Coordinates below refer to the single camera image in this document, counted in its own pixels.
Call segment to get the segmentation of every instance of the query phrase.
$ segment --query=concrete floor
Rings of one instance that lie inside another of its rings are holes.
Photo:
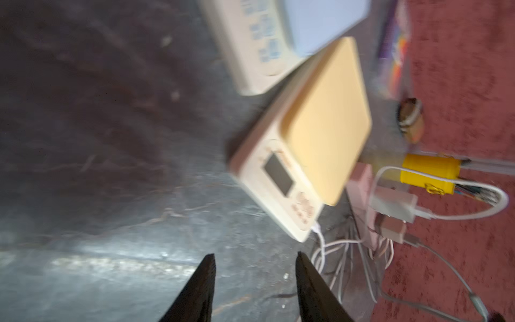
[[[396,103],[371,86],[389,3],[349,32],[369,154],[406,150]],[[288,237],[226,172],[281,85],[239,96],[194,1],[7,1],[0,26],[4,320],[158,320],[211,252],[213,321],[296,318],[295,257],[314,239]],[[324,210],[328,239],[349,213]],[[345,306],[366,321],[355,271]]]

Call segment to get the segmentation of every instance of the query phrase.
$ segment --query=white device with blue buttons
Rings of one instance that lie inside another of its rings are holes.
[[[241,95],[265,93],[307,57],[293,52],[274,0],[200,0]]]
[[[268,91],[370,7],[370,0],[200,1],[241,95]]]

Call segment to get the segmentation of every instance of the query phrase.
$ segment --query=red carpet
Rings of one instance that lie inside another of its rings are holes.
[[[410,49],[415,94],[424,102],[422,150],[515,161],[515,1],[409,1],[414,27]],[[515,198],[515,177],[461,173],[494,183]],[[438,214],[483,206],[461,196],[413,189],[419,204]],[[513,206],[475,221],[427,221],[408,231],[450,260],[490,311],[515,320]],[[422,249],[396,246],[384,290],[460,318],[479,320],[454,274]],[[396,303],[381,302],[373,322],[442,321]]]

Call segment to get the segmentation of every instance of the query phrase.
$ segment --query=yellow weighing platform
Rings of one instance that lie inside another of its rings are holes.
[[[372,120],[354,38],[324,53],[281,123],[281,136],[327,205],[335,205]]]

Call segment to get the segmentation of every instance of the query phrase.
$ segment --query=charging cable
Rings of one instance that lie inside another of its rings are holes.
[[[379,247],[377,248],[378,251],[376,251],[377,254],[372,253],[372,249],[369,248],[368,249],[368,257],[370,257],[371,260],[375,261],[377,258],[384,255],[387,258],[386,265],[385,265],[385,269],[387,269],[388,267],[390,267],[390,264],[393,261],[393,255],[395,254],[395,252],[393,250],[393,240],[384,238],[383,236],[380,236],[380,237],[381,237],[381,239],[379,241]],[[390,254],[386,255],[388,248],[390,249]]]
[[[493,204],[494,204],[493,207],[491,207],[490,209],[487,209],[485,211],[480,211],[480,212],[472,213],[472,214],[464,214],[464,215],[442,216],[442,215],[437,215],[437,214],[432,213],[429,209],[425,209],[425,208],[422,208],[422,207],[417,207],[416,211],[415,211],[415,214],[417,216],[420,216],[420,217],[424,217],[424,218],[427,218],[427,219],[443,219],[443,220],[480,219],[480,218],[485,218],[485,217],[493,216],[493,215],[499,213],[504,208],[506,208],[506,206],[508,205],[509,197],[506,194],[506,192],[504,192],[502,189],[497,188],[497,187],[495,187],[495,186],[493,186],[491,184],[482,183],[482,182],[475,182],[475,181],[467,181],[467,180],[447,179],[447,178],[437,177],[437,176],[434,176],[434,175],[430,175],[430,174],[427,174],[427,173],[423,173],[423,172],[420,172],[420,171],[411,170],[411,169],[407,169],[407,168],[403,168],[403,167],[385,166],[385,167],[382,167],[381,169],[379,169],[379,171],[376,173],[376,175],[374,177],[374,180],[372,182],[372,185],[371,185],[371,188],[370,188],[370,194],[369,194],[368,200],[367,200],[367,211],[365,212],[365,223],[369,222],[369,211],[372,209],[371,204],[372,204],[372,201],[373,201],[372,196],[373,196],[373,194],[374,194],[374,192],[375,192],[375,190],[377,188],[377,185],[378,185],[379,180],[381,179],[382,175],[386,171],[388,171],[388,170],[401,170],[401,171],[406,171],[406,172],[410,172],[410,173],[413,173],[413,174],[421,175],[421,176],[424,176],[424,177],[427,177],[427,178],[431,178],[431,179],[436,179],[436,180],[440,180],[440,181],[444,181],[444,182],[453,183],[453,184],[460,184],[460,185],[484,188],[484,189],[487,189],[487,190],[491,191],[492,193],[498,195],[498,198],[495,198],[496,203],[493,202]],[[368,285],[368,289],[369,289],[369,292],[370,292],[370,296],[372,297],[372,300],[374,301],[374,303],[377,303],[377,299],[376,299],[377,296],[376,296],[376,294],[374,294],[371,280],[376,285],[377,295],[381,295],[381,296],[383,296],[384,298],[386,298],[386,299],[388,299],[390,301],[395,301],[395,302],[403,303],[403,304],[409,305],[409,306],[417,308],[417,309],[425,310],[425,311],[427,311],[427,312],[429,312],[431,314],[434,314],[434,315],[436,315],[438,317],[444,318],[444,319],[449,320],[449,321],[453,321],[453,322],[468,322],[466,320],[454,317],[454,316],[452,316],[452,315],[450,315],[448,313],[445,313],[445,312],[433,309],[433,308],[431,308],[429,306],[425,306],[425,305],[420,304],[420,303],[414,303],[414,302],[409,302],[409,301],[397,299],[397,298],[391,297],[387,293],[384,293],[382,291],[382,289],[381,289],[381,285],[379,283],[379,278],[377,277],[375,280],[372,279],[372,273],[371,273],[370,266],[368,264],[368,259],[367,259],[366,255],[364,254],[363,246],[361,245],[361,243],[364,241],[364,236],[362,238],[356,239],[356,240],[345,238],[345,239],[335,240],[333,242],[326,243],[325,239],[323,237],[323,234],[321,232],[320,224],[318,222],[315,223],[315,225],[312,227],[312,230],[318,235],[319,240],[320,240],[320,247],[317,248],[313,252],[313,255],[311,257],[311,262],[313,263],[313,265],[315,266],[315,269],[319,273],[321,273],[323,271],[323,269],[324,269],[325,257],[328,254],[343,248],[343,246],[345,245],[344,256],[340,260],[340,263],[338,264],[335,276],[333,277],[333,279],[331,280],[331,283],[330,283],[330,287],[331,288],[334,286],[336,277],[339,274],[343,274],[343,272],[344,272],[345,262],[343,263],[343,268],[342,268],[342,265],[340,265],[340,264],[342,263],[343,260],[346,260],[346,258],[347,258],[347,251],[349,250],[349,247],[351,246],[351,244],[357,244],[358,249],[359,249],[359,253],[360,253],[361,258],[362,258],[364,272],[365,272],[365,278],[367,280],[367,285]],[[483,317],[482,321],[486,322],[488,320],[488,310],[486,309],[485,305],[483,304],[481,299],[475,293],[472,292],[472,289],[470,288],[470,286],[465,282],[463,277],[459,274],[459,272],[456,270],[456,268],[454,268],[451,265],[451,263],[449,261],[447,261],[444,257],[442,257],[440,254],[438,254],[436,251],[434,251],[429,246],[426,246],[426,245],[423,245],[422,243],[420,243],[419,240],[417,242],[411,242],[409,234],[406,234],[405,242],[407,244],[411,245],[411,246],[414,246],[414,247],[424,247],[427,250],[429,250],[430,252],[432,252],[433,254],[435,254],[438,258],[440,258],[453,271],[453,273],[460,279],[460,281],[464,284],[465,288],[469,292],[469,298],[472,301],[474,307],[476,308],[476,311]],[[388,246],[390,247],[390,256],[389,256],[389,259],[387,261],[386,268],[388,268],[388,266],[391,264],[391,262],[393,260],[393,254],[394,253],[393,253],[393,241],[392,240],[386,240],[386,248],[388,248]]]
[[[424,176],[427,178],[436,179],[436,180],[440,180],[440,181],[444,181],[444,182],[450,182],[450,183],[454,183],[454,184],[461,184],[461,185],[468,185],[468,186],[472,186],[472,187],[484,188],[484,189],[487,189],[487,190],[497,193],[499,196],[499,201],[495,204],[495,206],[493,206],[485,211],[480,211],[480,212],[476,212],[476,213],[472,213],[472,214],[465,214],[465,215],[441,216],[441,215],[432,213],[428,209],[417,207],[415,214],[420,217],[424,217],[427,219],[442,219],[442,220],[480,219],[480,218],[486,218],[486,217],[493,216],[493,215],[499,213],[504,208],[506,208],[506,206],[508,205],[509,197],[506,194],[506,192],[504,192],[504,190],[497,188],[496,186],[491,185],[491,184],[475,182],[475,181],[467,181],[467,180],[447,179],[447,178],[433,176],[433,175],[430,175],[430,174],[427,174],[424,172],[399,167],[399,166],[384,166],[381,169],[379,169],[379,171],[375,175],[374,181],[372,182],[372,186],[370,189],[370,195],[368,197],[368,203],[367,203],[368,209],[370,209],[372,206],[372,200],[373,200],[372,194],[375,192],[375,189],[377,188],[377,184],[378,184],[379,180],[381,179],[383,174],[388,170],[401,170],[401,171],[410,172],[413,174],[421,175],[421,176]]]

